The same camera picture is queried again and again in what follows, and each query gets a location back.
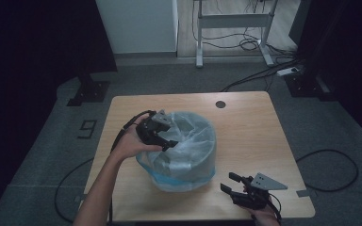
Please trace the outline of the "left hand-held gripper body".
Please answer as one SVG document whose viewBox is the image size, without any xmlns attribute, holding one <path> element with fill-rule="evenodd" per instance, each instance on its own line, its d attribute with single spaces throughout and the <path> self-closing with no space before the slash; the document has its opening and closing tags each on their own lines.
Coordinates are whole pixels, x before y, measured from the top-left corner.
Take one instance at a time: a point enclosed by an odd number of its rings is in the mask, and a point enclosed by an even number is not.
<svg viewBox="0 0 362 226">
<path fill-rule="evenodd" d="M 164 110 L 150 114 L 138 124 L 136 131 L 140 140 L 147 145 L 157 145 L 157 139 L 161 137 L 158 134 L 160 125 L 171 125 L 170 118 Z"/>
</svg>

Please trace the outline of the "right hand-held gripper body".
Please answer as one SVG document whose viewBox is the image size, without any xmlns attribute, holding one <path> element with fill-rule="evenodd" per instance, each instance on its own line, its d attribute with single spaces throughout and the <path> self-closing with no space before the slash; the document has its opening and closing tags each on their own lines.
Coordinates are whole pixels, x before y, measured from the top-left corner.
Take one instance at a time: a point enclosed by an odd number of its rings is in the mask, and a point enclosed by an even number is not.
<svg viewBox="0 0 362 226">
<path fill-rule="evenodd" d="M 274 207 L 270 202 L 270 190 L 284 190 L 288 187 L 272 178 L 258 173 L 255 177 L 242 177 L 241 183 L 245 185 L 246 192 L 239 193 L 232 190 L 230 195 L 233 204 L 251 208 L 263 209 L 267 205 Z"/>
</svg>

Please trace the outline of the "person's right hand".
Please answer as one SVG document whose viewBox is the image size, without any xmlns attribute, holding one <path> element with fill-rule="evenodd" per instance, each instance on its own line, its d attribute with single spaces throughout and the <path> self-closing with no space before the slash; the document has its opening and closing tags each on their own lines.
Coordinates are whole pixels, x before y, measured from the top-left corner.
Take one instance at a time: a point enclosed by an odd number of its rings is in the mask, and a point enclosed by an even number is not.
<svg viewBox="0 0 362 226">
<path fill-rule="evenodd" d="M 277 217 L 274 211 L 267 205 L 263 209 L 248 208 L 248 212 L 259 221 L 276 221 Z"/>
</svg>

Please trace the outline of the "person's left hand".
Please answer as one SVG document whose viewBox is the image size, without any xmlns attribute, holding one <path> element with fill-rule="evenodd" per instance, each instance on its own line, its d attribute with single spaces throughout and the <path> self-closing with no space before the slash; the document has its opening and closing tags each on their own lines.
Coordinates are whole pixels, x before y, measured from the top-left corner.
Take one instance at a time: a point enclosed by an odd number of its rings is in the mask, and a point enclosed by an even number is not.
<svg viewBox="0 0 362 226">
<path fill-rule="evenodd" d="M 137 126 L 147 118 L 147 115 L 138 117 L 127 129 L 111 152 L 109 159 L 114 162 L 123 162 L 126 158 L 134 157 L 142 152 L 161 152 L 162 147 L 144 144 L 136 131 Z"/>
</svg>

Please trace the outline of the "black stand base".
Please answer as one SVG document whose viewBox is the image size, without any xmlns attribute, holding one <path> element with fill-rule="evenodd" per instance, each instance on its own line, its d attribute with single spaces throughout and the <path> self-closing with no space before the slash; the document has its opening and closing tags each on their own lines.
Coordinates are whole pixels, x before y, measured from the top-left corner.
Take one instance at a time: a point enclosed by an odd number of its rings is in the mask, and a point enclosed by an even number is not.
<svg viewBox="0 0 362 226">
<path fill-rule="evenodd" d="M 332 91 L 320 77 L 309 78 L 304 75 L 286 75 L 284 78 L 288 90 L 295 98 L 318 98 L 321 101 L 332 101 Z"/>
<path fill-rule="evenodd" d="M 108 81 L 94 81 L 87 73 L 80 75 L 78 80 L 80 87 L 67 106 L 81 106 L 83 103 L 102 103 L 104 101 L 110 85 Z"/>
</svg>

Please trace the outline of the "white cabinet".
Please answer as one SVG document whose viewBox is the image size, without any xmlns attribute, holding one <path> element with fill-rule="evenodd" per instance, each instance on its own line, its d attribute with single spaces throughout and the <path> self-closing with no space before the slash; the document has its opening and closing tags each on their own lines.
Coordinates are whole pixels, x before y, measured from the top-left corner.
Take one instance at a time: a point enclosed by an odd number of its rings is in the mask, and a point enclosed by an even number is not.
<svg viewBox="0 0 362 226">
<path fill-rule="evenodd" d="M 116 55 L 175 53 L 177 0 L 95 0 Z"/>
</svg>

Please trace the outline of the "white power strip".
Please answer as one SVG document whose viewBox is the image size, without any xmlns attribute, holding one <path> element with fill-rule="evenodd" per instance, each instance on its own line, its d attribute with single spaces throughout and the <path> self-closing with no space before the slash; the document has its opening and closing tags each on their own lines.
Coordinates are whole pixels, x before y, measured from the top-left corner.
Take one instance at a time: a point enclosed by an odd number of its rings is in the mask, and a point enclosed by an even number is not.
<svg viewBox="0 0 362 226">
<path fill-rule="evenodd" d="M 297 69 L 296 67 L 291 67 L 291 68 L 286 68 L 283 70 L 279 70 L 277 71 L 276 75 L 277 76 L 286 76 L 292 73 L 297 73 L 299 71 L 299 69 Z"/>
</svg>

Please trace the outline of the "dark curtain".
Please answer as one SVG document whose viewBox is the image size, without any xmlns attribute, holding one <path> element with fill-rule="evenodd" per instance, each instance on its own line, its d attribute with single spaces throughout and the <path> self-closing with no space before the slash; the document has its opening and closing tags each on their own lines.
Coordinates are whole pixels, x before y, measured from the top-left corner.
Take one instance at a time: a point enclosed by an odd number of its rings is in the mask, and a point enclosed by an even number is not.
<svg viewBox="0 0 362 226">
<path fill-rule="evenodd" d="M 96 0 L 0 0 L 0 190 L 45 124 L 58 87 L 115 68 Z"/>
<path fill-rule="evenodd" d="M 302 0 L 298 75 L 320 77 L 362 127 L 362 0 Z"/>
</svg>

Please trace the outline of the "white metal desk frame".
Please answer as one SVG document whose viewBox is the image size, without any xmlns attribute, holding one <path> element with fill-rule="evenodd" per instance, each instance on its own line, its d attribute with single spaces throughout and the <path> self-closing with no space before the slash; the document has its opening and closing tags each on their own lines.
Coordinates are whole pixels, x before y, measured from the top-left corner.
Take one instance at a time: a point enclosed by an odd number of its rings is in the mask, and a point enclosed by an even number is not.
<svg viewBox="0 0 362 226">
<path fill-rule="evenodd" d="M 195 65 L 197 68 L 202 68 L 203 62 L 203 40 L 202 31 L 211 28 L 242 28 L 253 27 L 263 28 L 261 39 L 257 41 L 258 48 L 262 54 L 266 64 L 273 66 L 274 62 L 270 54 L 270 49 L 267 46 L 268 36 L 271 31 L 272 21 L 275 15 L 275 10 L 278 0 L 273 0 L 271 9 L 268 13 L 246 13 L 246 14 L 204 14 L 203 0 L 193 0 L 198 3 L 197 15 L 197 41 L 196 41 L 196 57 Z"/>
</svg>

